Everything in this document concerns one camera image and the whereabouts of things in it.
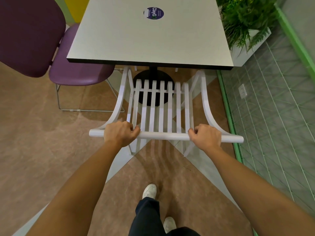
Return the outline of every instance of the purple seat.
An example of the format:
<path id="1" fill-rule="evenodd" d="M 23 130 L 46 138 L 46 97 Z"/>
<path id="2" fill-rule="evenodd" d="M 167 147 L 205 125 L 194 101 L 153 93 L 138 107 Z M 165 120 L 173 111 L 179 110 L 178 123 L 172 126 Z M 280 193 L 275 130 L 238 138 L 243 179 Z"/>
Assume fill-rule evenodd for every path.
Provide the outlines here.
<path id="1" fill-rule="evenodd" d="M 62 38 L 53 64 L 49 70 L 50 80 L 59 85 L 87 86 L 106 80 L 114 71 L 114 65 L 70 63 L 67 55 L 79 24 L 70 27 Z"/>
<path id="2" fill-rule="evenodd" d="M 43 76 L 61 41 L 51 69 L 52 82 L 86 86 L 106 80 L 114 65 L 69 63 L 78 24 L 65 33 L 64 15 L 54 0 L 0 0 L 0 61 L 29 77 Z"/>

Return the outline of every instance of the purple backrest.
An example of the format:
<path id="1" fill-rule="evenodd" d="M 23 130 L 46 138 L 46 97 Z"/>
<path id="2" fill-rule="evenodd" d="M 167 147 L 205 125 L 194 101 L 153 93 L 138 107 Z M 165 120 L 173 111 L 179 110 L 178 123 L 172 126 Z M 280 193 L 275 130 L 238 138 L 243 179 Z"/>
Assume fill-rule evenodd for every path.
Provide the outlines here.
<path id="1" fill-rule="evenodd" d="M 0 61 L 30 76 L 43 76 L 65 32 L 54 0 L 0 0 Z"/>

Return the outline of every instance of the left hand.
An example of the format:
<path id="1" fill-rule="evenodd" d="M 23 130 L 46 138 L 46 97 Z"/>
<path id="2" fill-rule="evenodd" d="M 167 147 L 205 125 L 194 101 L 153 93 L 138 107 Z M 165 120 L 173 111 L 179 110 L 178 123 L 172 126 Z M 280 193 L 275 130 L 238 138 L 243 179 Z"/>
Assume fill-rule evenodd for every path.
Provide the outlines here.
<path id="1" fill-rule="evenodd" d="M 115 141 L 120 147 L 128 146 L 132 143 L 140 133 L 140 127 L 133 128 L 132 123 L 113 122 L 108 124 L 104 130 L 104 141 Z"/>

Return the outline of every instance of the potted plant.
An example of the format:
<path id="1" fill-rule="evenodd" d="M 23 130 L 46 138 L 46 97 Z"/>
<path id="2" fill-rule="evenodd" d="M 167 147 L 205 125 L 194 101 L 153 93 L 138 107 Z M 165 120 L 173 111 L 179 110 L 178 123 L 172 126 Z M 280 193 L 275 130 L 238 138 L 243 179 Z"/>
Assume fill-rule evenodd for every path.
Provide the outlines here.
<path id="1" fill-rule="evenodd" d="M 234 66 L 242 66 L 271 34 L 277 0 L 216 0 Z"/>

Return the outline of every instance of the round sticker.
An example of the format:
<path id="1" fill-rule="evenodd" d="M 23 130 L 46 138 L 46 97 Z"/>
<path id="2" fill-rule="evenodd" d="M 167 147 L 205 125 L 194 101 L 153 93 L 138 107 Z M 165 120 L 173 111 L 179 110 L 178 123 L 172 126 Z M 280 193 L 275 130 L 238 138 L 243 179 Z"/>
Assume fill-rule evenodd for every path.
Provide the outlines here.
<path id="1" fill-rule="evenodd" d="M 164 16 L 164 12 L 158 7 L 149 7 L 143 14 L 146 18 L 151 20 L 161 19 Z"/>

